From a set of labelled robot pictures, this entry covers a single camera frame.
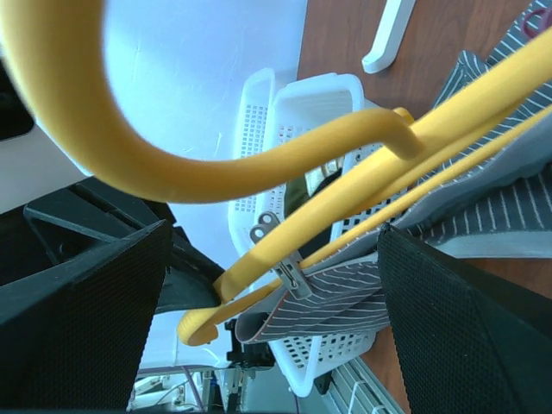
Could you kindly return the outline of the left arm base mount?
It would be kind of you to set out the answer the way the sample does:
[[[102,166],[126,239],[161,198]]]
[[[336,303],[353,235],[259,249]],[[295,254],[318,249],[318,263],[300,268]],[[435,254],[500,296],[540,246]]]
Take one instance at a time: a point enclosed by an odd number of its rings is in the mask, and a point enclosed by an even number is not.
[[[236,320],[229,320],[224,328],[230,333],[231,349],[226,354],[231,367],[242,370],[270,369],[275,365],[273,353],[266,343],[243,344],[235,336]]]

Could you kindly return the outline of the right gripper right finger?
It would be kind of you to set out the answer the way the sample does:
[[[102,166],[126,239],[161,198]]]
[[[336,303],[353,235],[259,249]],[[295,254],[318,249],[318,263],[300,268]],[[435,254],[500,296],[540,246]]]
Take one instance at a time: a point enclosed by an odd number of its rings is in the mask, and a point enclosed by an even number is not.
[[[412,412],[550,412],[549,298],[390,225],[377,253]]]

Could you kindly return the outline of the purple clothespin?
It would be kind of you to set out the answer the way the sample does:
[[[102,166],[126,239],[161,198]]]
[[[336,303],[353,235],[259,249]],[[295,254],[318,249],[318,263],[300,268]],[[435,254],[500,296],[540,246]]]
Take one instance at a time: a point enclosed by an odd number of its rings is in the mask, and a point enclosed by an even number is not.
[[[551,27],[551,8],[531,11],[524,17],[521,30],[528,39],[534,39]]]

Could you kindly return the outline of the yellow plastic hanger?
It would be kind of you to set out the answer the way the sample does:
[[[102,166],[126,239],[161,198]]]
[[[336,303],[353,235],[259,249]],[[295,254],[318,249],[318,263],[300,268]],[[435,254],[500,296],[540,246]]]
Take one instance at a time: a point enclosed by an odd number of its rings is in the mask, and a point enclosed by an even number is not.
[[[360,110],[238,160],[180,158],[144,141],[104,75],[101,1],[4,1],[1,44],[12,81],[54,142],[104,183],[156,202],[205,204],[285,189],[285,220],[213,284],[217,302],[188,311],[179,339],[203,345],[217,325],[284,287],[305,297],[300,272],[485,163],[550,107],[490,142],[486,133],[551,78],[551,14],[525,46],[422,118]]]

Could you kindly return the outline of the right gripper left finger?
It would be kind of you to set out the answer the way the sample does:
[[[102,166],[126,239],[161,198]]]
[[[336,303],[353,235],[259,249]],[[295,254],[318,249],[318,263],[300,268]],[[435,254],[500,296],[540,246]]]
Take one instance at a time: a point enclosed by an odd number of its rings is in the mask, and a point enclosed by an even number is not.
[[[127,407],[171,233],[159,221],[2,287],[3,409]]]

